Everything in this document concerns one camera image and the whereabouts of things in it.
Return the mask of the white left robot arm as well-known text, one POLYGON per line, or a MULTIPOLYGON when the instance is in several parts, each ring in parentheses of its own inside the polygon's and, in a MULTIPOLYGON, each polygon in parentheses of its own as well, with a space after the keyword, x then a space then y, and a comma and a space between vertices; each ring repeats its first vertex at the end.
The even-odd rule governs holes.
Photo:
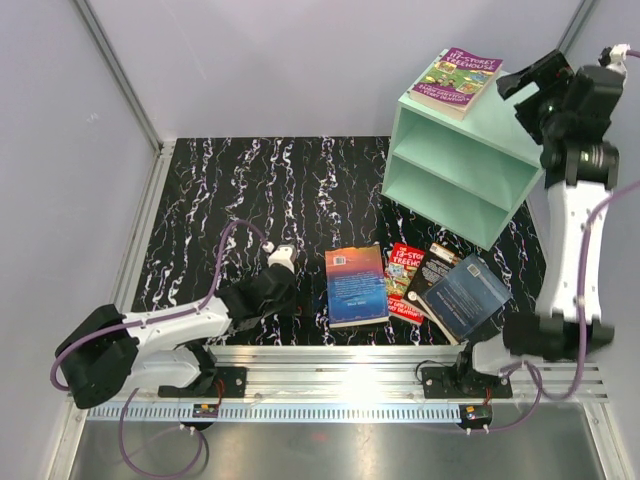
POLYGON ((273 263, 211 297, 155 312, 96 308, 55 350, 52 385, 80 409, 136 389, 165 398, 216 394, 220 375, 208 340, 253 329, 296 308, 291 262, 273 263))

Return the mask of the blue orange sunset book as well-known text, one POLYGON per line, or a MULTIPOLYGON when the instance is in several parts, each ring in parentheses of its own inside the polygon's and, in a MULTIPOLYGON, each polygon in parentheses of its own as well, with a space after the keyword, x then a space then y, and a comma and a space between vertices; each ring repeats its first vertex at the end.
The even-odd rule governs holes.
POLYGON ((330 328, 371 325, 389 319, 379 245, 327 251, 325 266, 330 328))

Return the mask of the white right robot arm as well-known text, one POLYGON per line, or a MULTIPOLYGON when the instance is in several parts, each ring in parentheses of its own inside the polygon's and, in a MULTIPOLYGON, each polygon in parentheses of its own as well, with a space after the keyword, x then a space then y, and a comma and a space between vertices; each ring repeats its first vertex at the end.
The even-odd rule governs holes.
POLYGON ((622 192, 620 153, 605 134, 634 53, 616 44, 604 48, 597 63, 574 70, 554 50, 496 81, 504 100, 537 88, 514 108, 542 148, 551 252, 534 311, 507 318, 500 334, 466 346, 450 368, 451 384, 465 397, 526 368, 541 395, 567 399, 578 390, 587 355, 613 341, 614 327, 602 320, 599 262, 607 210, 622 192))

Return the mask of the purple treehouse book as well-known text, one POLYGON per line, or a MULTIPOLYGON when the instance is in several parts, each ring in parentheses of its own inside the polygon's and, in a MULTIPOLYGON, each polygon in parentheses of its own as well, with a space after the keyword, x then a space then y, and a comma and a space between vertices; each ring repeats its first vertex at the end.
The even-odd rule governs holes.
POLYGON ((462 121, 501 72, 503 60, 480 57, 452 47, 408 90, 409 97, 454 120, 462 121))

